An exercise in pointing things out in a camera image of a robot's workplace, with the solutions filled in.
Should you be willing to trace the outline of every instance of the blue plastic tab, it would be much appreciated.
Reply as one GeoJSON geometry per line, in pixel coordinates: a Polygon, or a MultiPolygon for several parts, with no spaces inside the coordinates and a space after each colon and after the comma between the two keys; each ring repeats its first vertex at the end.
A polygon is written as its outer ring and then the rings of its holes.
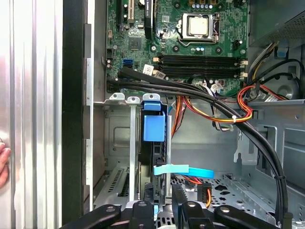
{"type": "Polygon", "coordinates": [[[145,142],[164,142],[165,140],[165,114],[144,115],[145,142]]]}
{"type": "Polygon", "coordinates": [[[153,174],[161,175],[165,173],[187,173],[189,172],[189,165],[164,165],[164,166],[154,166],[153,174]]]}
{"type": "Polygon", "coordinates": [[[155,204],[155,205],[153,206],[153,214],[154,214],[154,215],[157,215],[158,213],[159,213],[159,206],[155,204]]]}
{"type": "Polygon", "coordinates": [[[161,111],[160,102],[144,102],[145,111],[161,111]]]}
{"type": "Polygon", "coordinates": [[[179,173],[180,175],[192,176],[192,177],[203,177],[203,178],[214,178],[214,171],[203,168],[189,168],[188,173],[179,173]]]}

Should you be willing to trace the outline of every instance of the green circuit board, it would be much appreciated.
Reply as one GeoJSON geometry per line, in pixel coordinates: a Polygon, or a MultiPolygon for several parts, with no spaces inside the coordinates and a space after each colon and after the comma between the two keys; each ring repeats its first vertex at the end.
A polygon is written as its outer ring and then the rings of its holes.
{"type": "MultiPolygon", "coordinates": [[[[130,0],[121,0],[121,4],[129,4],[130,0]]],[[[243,4],[235,7],[233,0],[217,0],[217,4],[208,8],[193,8],[189,0],[180,0],[180,6],[175,7],[176,0],[156,0],[156,18],[155,34],[163,31],[162,38],[155,35],[153,39],[145,38],[144,25],[144,8],[134,0],[134,23],[129,24],[127,21],[122,22],[121,27],[117,23],[117,7],[120,1],[108,0],[108,25],[107,25],[107,49],[112,49],[113,60],[111,68],[106,68],[107,76],[116,78],[122,61],[124,59],[133,60],[133,69],[143,71],[145,64],[154,65],[153,58],[157,53],[169,55],[203,55],[203,56],[222,56],[222,57],[240,57],[247,58],[247,25],[248,25],[248,5],[243,4]],[[183,47],[178,41],[179,33],[177,32],[178,21],[181,20],[184,13],[219,13],[219,42],[216,44],[191,44],[183,47]],[[233,42],[242,41],[242,44],[233,49],[233,42]],[[179,46],[179,51],[174,52],[173,47],[179,46]],[[196,48],[204,48],[203,52],[197,52],[196,48]]],[[[231,91],[238,90],[240,79],[225,79],[223,85],[223,94],[229,94],[231,91]]]]}

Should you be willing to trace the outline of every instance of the motherboard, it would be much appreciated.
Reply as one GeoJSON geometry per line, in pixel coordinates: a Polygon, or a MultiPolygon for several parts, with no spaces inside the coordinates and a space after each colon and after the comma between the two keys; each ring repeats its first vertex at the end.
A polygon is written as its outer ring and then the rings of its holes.
{"type": "Polygon", "coordinates": [[[239,90],[247,65],[246,0],[107,2],[107,77],[128,67],[166,80],[208,80],[223,95],[239,90]]]}

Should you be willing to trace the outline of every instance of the cpu socket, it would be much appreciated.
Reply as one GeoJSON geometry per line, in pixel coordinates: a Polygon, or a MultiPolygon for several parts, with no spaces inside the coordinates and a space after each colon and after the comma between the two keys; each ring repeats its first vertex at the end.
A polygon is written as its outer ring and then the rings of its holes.
{"type": "Polygon", "coordinates": [[[180,41],[217,43],[219,14],[184,13],[177,24],[180,41]]]}

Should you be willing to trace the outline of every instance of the human hand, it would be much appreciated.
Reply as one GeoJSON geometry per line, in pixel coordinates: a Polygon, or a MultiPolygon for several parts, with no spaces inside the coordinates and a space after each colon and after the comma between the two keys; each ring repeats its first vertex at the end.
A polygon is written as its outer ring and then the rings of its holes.
{"type": "Polygon", "coordinates": [[[9,176],[9,167],[6,164],[10,157],[10,149],[0,143],[0,188],[2,188],[9,176]]]}

